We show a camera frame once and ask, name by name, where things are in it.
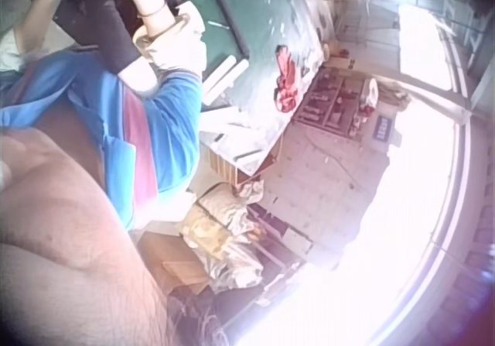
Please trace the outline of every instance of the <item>sign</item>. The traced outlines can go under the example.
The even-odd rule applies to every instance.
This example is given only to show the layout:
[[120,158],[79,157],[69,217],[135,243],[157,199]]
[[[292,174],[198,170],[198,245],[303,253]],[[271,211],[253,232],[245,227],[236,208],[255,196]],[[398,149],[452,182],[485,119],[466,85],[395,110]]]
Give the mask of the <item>sign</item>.
[[378,115],[377,125],[374,127],[373,138],[377,141],[388,142],[394,121]]

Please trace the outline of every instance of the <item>skin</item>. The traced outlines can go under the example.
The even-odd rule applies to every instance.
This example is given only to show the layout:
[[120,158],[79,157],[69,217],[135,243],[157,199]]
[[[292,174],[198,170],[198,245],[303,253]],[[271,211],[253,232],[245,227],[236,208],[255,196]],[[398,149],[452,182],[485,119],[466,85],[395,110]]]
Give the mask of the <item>skin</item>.
[[[19,50],[41,45],[59,2],[34,0],[15,28]],[[159,5],[135,2],[142,14]],[[169,21],[160,11],[145,23],[158,35]],[[70,110],[50,109],[43,132],[0,128],[2,327],[32,345],[170,344],[167,300],[104,193],[87,133],[76,117],[57,121]],[[56,134],[70,130],[80,139]]]

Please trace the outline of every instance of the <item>wooden shelf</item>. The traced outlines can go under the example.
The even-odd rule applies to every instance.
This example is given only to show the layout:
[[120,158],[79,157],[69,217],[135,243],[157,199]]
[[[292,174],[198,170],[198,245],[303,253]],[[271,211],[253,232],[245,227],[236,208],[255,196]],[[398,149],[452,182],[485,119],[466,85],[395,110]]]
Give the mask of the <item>wooden shelf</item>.
[[[315,81],[295,114],[295,120],[305,125],[349,138],[354,115],[359,109],[359,100],[364,82],[360,87],[359,85],[356,87],[356,80],[349,79],[349,87],[346,87],[348,79],[324,70],[318,72]],[[338,98],[342,98],[339,109],[342,114],[337,123],[332,123],[330,120],[336,109]]]

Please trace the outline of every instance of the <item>red object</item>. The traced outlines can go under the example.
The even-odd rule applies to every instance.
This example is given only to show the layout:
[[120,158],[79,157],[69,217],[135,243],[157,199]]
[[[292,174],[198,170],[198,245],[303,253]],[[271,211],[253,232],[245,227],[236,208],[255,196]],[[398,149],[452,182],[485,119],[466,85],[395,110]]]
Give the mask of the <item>red object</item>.
[[297,68],[287,46],[278,48],[277,63],[280,69],[280,77],[277,79],[278,88],[275,94],[275,105],[280,112],[287,113],[295,109],[299,96]]

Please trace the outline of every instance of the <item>sleeve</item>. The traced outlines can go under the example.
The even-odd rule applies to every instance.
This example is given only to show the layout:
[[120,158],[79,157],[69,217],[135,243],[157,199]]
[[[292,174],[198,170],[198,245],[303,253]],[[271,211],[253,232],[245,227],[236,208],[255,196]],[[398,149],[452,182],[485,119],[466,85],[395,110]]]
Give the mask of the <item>sleeve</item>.
[[86,5],[100,54],[109,71],[118,74],[141,54],[132,42],[114,0],[87,0]]
[[203,19],[192,2],[178,7],[178,13],[176,24],[154,40],[149,40],[144,26],[138,29],[134,44],[160,72],[186,70],[202,77],[207,67]]
[[200,157],[202,83],[189,71],[170,73],[153,99],[145,101],[159,197],[186,190]]
[[0,71],[19,71],[24,64],[24,56],[17,50],[14,29],[10,29],[0,39]]

